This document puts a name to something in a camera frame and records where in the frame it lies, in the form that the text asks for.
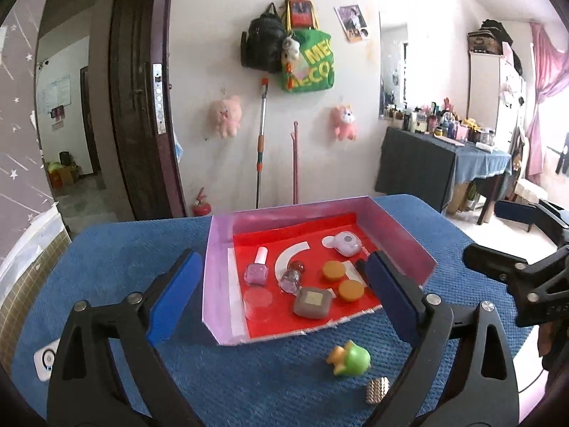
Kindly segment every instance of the red tray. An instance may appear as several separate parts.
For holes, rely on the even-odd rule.
[[[342,231],[351,231],[357,235],[365,249],[362,249],[362,252],[358,255],[346,258],[335,251],[335,249],[329,249],[322,244],[324,237],[334,236]],[[302,275],[302,286],[312,286],[321,289],[331,288],[336,295],[341,281],[327,281],[323,277],[322,266],[329,260],[349,261],[354,264],[357,259],[366,258],[365,251],[373,252],[377,250],[377,247],[368,236],[358,227],[355,213],[321,218],[269,231],[234,235],[233,243],[237,259],[241,296],[244,296],[244,293],[250,288],[244,281],[244,273],[247,266],[255,260],[257,249],[260,246],[268,248],[266,261],[268,280],[266,288],[272,293],[272,305],[269,309],[270,317],[266,322],[247,320],[246,324],[251,339],[267,338],[269,336],[277,337],[282,336],[282,334],[315,330],[315,328],[332,325],[338,321],[345,321],[346,318],[357,316],[380,305],[379,300],[371,289],[366,288],[363,297],[357,302],[344,302],[339,297],[333,299],[330,313],[325,319],[308,319],[295,315],[292,311],[295,296],[281,290],[275,276],[275,262],[277,262],[278,256],[283,251],[300,242],[307,242],[310,248],[294,255],[291,261],[299,260],[304,264],[305,271]]]

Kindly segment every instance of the photo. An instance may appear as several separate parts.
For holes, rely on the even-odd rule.
[[[290,23],[293,29],[314,27],[310,0],[290,0]]]
[[[349,42],[369,38],[368,24],[366,24],[363,18],[359,5],[340,6],[339,8],[334,8],[334,10]]]

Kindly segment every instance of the white wardrobe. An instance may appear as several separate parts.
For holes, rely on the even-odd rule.
[[[513,65],[497,54],[470,53],[467,116],[496,131],[495,146],[510,152],[511,136],[525,117],[526,83]]]

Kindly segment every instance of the blue table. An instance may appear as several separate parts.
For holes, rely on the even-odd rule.
[[[411,133],[389,127],[381,145],[381,162],[375,189],[384,194],[413,194],[438,212],[444,212],[452,200],[454,187],[465,181],[489,181],[481,194],[499,200],[511,175],[511,156],[507,152],[491,154],[472,143],[464,146],[441,141],[431,135]],[[494,194],[494,186],[499,185]]]
[[[529,330],[515,326],[514,303],[503,285],[463,266],[462,251],[471,240],[416,197],[385,196],[376,202],[438,262],[426,290],[455,304],[492,301],[516,353]],[[33,353],[61,335],[73,304],[80,299],[93,306],[113,304],[131,291],[146,289],[183,249],[205,254],[209,224],[209,218],[115,223],[95,226],[72,242],[30,311],[12,363],[12,379],[34,409],[45,416],[47,383],[36,376]],[[220,347],[201,323],[200,290],[190,299],[172,339],[157,350],[208,426],[359,426],[372,411],[365,404],[368,380],[386,376],[393,382],[410,352],[383,312],[307,336]],[[372,367],[360,378],[335,378],[325,358],[334,345],[348,339],[370,351]],[[133,407],[147,413],[120,345],[112,347]],[[423,411],[436,405],[455,350],[456,345],[448,346]]]

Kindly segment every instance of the green toy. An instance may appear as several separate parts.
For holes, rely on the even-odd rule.
[[[334,365],[335,376],[360,376],[371,366],[371,357],[364,347],[348,341],[343,347],[334,347],[326,363]]]

